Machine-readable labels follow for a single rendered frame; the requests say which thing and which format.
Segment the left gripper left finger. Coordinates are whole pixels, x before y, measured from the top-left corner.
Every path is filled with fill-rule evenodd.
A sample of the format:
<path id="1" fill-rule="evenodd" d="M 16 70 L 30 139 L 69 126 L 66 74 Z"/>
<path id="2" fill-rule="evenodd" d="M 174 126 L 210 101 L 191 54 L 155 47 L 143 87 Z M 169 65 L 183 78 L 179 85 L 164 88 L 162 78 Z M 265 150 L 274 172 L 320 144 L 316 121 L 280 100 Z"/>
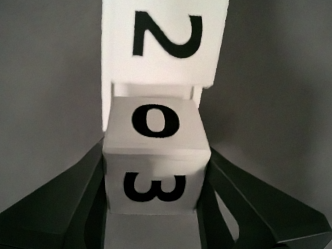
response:
<path id="1" fill-rule="evenodd" d="M 104 137 L 75 165 L 1 212 L 0 241 L 41 249 L 104 249 L 103 143 Z"/>

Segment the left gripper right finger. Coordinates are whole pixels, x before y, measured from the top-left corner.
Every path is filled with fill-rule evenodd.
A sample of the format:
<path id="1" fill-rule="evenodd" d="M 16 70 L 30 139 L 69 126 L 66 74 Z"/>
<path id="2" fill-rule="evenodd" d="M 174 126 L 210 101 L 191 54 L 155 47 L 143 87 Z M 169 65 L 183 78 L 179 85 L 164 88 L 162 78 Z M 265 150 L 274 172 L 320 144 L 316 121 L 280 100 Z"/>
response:
<path id="1" fill-rule="evenodd" d="M 201 249 L 324 249 L 332 240 L 325 214 L 209 148 L 211 155 L 196 206 Z M 236 242 L 215 193 L 238 224 Z"/>

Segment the white number cube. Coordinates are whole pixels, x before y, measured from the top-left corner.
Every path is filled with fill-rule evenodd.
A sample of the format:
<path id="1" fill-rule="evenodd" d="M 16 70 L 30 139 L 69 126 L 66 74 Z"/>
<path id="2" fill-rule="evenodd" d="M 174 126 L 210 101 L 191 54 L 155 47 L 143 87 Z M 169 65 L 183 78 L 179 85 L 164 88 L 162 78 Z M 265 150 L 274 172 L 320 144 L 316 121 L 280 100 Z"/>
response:
<path id="1" fill-rule="evenodd" d="M 108 81 L 209 89 L 229 0 L 110 0 Z"/>
<path id="2" fill-rule="evenodd" d="M 211 151 L 193 99 L 114 96 L 102 152 L 111 214 L 195 212 Z"/>

